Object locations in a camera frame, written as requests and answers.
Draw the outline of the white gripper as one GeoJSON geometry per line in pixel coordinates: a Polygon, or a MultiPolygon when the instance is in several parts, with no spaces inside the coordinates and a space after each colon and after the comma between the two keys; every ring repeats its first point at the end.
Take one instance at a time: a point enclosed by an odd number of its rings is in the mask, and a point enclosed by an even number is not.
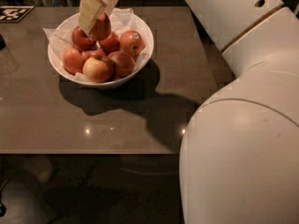
{"type": "Polygon", "coordinates": [[[88,35],[96,23],[97,17],[105,11],[111,15],[119,0],[80,0],[78,25],[88,35]]]}

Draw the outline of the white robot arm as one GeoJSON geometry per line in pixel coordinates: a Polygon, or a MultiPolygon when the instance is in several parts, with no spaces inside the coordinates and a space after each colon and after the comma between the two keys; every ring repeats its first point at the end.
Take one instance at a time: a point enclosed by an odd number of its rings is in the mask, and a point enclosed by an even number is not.
{"type": "Polygon", "coordinates": [[[185,224],[299,224],[299,20],[281,0],[185,0],[235,74],[183,136],[185,224]]]}

